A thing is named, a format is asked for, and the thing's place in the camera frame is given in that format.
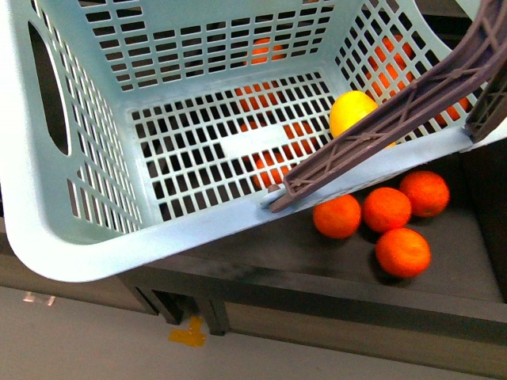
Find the yellow stain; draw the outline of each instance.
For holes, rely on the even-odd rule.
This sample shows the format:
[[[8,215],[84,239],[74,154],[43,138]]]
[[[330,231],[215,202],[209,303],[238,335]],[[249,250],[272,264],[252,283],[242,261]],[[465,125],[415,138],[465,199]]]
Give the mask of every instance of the yellow stain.
[[[203,318],[190,317],[188,330],[171,330],[169,340],[171,342],[183,343],[191,347],[202,347],[206,341],[206,335],[200,332]]]

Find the laundry basket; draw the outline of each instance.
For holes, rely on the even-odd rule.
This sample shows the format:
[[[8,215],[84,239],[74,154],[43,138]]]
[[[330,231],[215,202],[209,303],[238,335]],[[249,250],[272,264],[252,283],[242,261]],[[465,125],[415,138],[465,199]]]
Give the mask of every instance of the laundry basket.
[[[6,227],[48,278],[110,276],[471,146],[455,139],[468,111],[456,104],[458,120],[442,113],[305,202],[261,207],[269,184],[331,141],[338,95],[362,89],[381,105],[449,53],[412,0],[1,7]],[[387,59],[372,75],[376,49]]]

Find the gray floor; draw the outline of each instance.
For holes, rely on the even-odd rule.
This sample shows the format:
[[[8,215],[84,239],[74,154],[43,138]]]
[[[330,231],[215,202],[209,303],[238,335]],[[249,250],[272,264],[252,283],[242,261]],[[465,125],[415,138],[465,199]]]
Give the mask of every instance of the gray floor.
[[[169,342],[160,317],[24,296],[0,287],[1,380],[482,378],[233,333],[191,348]]]

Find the lemon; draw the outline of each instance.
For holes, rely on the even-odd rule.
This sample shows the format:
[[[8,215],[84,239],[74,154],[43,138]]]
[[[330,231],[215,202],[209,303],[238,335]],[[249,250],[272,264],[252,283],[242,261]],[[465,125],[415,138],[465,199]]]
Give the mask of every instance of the lemon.
[[[331,108],[331,135],[336,138],[378,107],[368,95],[361,91],[343,93]]]

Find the basket grid wall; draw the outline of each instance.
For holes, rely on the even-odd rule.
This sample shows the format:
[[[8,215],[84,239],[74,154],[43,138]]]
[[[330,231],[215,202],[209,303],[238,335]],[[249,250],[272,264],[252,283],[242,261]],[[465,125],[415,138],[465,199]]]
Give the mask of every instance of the basket grid wall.
[[[250,87],[256,85],[262,90],[248,97],[226,89],[132,113],[164,220],[261,190],[256,161],[264,154],[275,162],[263,172],[274,182],[273,170],[282,175],[282,167],[293,167],[330,141],[327,113],[334,98],[319,72]],[[242,101],[260,104],[261,99],[273,99],[275,104],[269,111],[243,111]],[[295,127],[301,125],[307,135],[297,135]],[[280,144],[279,132],[284,131],[280,126],[295,136],[290,144]],[[252,132],[263,133],[264,140],[270,134],[273,138],[264,146],[252,143]],[[283,162],[276,162],[274,154],[280,154]]]
[[[402,36],[402,39],[395,50],[389,52],[383,39],[395,41],[393,36]],[[335,57],[337,67],[352,89],[366,90],[366,93],[379,105],[409,85],[410,80],[420,77],[439,63],[431,45],[417,32],[414,24],[394,0],[385,1],[384,4],[379,0],[365,2],[344,42]],[[413,58],[407,56],[402,49],[402,46],[407,43],[414,51]],[[372,51],[381,51],[387,57],[385,62],[380,62],[378,56],[372,54]],[[395,54],[401,55],[403,61],[407,63],[406,67],[400,67],[389,59]],[[379,80],[381,74],[386,75],[386,81]],[[467,109],[464,109],[460,103],[453,105],[460,118],[466,117],[467,112],[471,110],[471,105],[477,101],[477,97],[478,93],[467,97],[469,101]],[[407,142],[441,131],[455,121],[447,111],[444,111],[440,114],[438,122],[433,118],[398,142]]]
[[[112,109],[50,17],[35,1],[32,7],[48,29],[48,46],[59,57],[65,74],[69,120],[77,135],[83,163],[67,178],[74,217],[118,233],[131,233],[142,225]]]
[[[314,54],[334,10],[334,0],[322,0],[322,4],[314,2],[315,6],[299,12],[148,32],[153,29],[143,16],[142,5],[136,0],[129,2],[135,6],[104,3],[86,15],[123,91],[243,67],[252,61],[253,41],[266,37],[271,40],[263,46],[272,48],[277,43],[281,49],[276,55],[283,59]],[[265,58],[267,62],[272,56],[266,54]]]

